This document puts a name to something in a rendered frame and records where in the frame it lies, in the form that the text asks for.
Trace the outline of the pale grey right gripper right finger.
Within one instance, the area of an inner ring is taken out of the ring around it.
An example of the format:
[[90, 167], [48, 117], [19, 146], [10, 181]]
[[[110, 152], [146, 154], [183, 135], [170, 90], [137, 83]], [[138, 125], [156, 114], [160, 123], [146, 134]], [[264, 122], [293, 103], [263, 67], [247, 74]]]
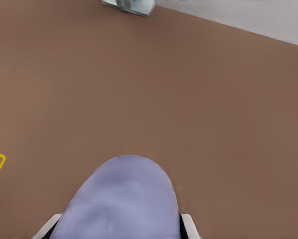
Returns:
[[202, 239], [199, 235], [193, 219], [190, 214], [181, 214], [182, 218], [182, 232], [186, 235], [187, 239]]

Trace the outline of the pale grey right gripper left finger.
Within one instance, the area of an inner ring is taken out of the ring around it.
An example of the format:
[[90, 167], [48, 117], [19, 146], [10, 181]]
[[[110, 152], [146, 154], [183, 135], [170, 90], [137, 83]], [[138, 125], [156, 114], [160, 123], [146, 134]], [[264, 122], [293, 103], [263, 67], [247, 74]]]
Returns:
[[49, 239], [61, 216], [53, 215], [31, 239]]

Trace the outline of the lavender rounded object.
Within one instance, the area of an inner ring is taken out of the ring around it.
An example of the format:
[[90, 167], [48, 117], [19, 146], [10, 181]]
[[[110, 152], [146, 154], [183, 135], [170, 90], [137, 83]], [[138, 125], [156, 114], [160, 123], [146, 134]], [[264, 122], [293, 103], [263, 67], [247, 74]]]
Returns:
[[99, 166], [75, 193], [50, 239], [180, 239], [180, 213], [167, 173], [139, 155]]

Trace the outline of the silver frame post foot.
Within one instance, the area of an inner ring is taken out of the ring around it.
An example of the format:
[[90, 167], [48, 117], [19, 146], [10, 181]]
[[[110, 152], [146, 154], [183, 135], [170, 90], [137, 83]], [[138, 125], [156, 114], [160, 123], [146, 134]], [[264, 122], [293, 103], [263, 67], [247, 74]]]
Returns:
[[101, 0], [101, 3], [143, 17], [149, 17], [155, 7], [155, 0]]

